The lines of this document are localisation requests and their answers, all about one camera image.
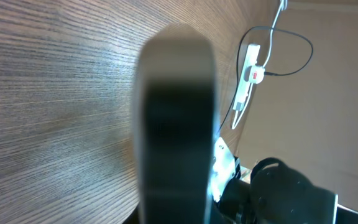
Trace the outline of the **teal Galaxy smartphone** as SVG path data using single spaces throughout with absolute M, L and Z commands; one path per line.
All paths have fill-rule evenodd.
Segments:
M 141 223 L 208 223 L 218 123 L 211 42 L 188 24 L 164 27 L 135 70 L 132 134 Z

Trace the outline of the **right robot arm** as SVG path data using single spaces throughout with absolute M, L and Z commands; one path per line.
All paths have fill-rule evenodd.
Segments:
M 252 170 L 235 158 L 216 207 L 233 223 L 358 223 L 358 212 L 341 206 L 338 194 L 274 157 Z

